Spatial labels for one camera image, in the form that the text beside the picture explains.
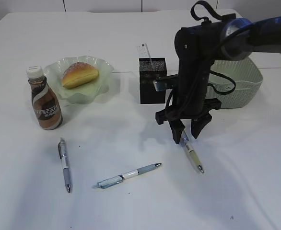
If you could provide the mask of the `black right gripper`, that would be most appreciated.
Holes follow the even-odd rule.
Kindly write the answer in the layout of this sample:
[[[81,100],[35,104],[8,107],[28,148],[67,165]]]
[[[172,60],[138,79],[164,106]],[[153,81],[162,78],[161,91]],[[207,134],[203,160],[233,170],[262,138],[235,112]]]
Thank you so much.
[[[180,143],[185,125],[191,120],[191,135],[197,139],[203,128],[212,120],[209,111],[219,103],[205,101],[212,64],[221,59],[219,48],[223,25],[182,27],[175,35],[175,50],[179,58],[178,85],[172,89],[173,102],[156,113],[156,121],[168,121],[173,140]]]

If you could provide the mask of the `blue black right robot arm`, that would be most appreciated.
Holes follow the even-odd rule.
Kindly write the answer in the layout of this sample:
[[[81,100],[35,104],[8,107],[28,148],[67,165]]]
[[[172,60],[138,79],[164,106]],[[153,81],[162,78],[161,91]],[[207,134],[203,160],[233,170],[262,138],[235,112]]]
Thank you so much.
[[[197,138],[212,119],[210,111],[221,108],[219,99],[206,98],[215,61],[240,61],[253,52],[281,53],[281,16],[253,23],[234,13],[219,15],[204,0],[198,4],[209,16],[199,17],[191,10],[201,25],[183,27],[176,33],[178,73],[154,82],[157,91],[171,90],[165,108],[155,119],[158,124],[169,123],[176,144],[185,129],[183,120],[191,120],[191,134]]]

